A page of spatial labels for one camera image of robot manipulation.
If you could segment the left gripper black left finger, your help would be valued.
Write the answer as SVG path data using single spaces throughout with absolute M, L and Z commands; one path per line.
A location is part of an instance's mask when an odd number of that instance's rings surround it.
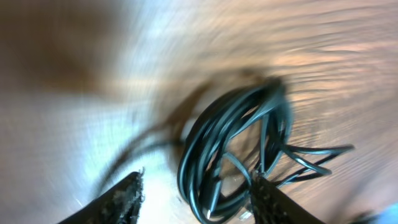
M 136 224 L 144 201 L 143 175 L 143 170 L 131 172 L 59 224 Z

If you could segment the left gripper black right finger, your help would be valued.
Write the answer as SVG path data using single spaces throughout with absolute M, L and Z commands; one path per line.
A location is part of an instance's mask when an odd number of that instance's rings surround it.
M 261 176 L 252 181 L 251 204 L 255 224 L 324 224 Z

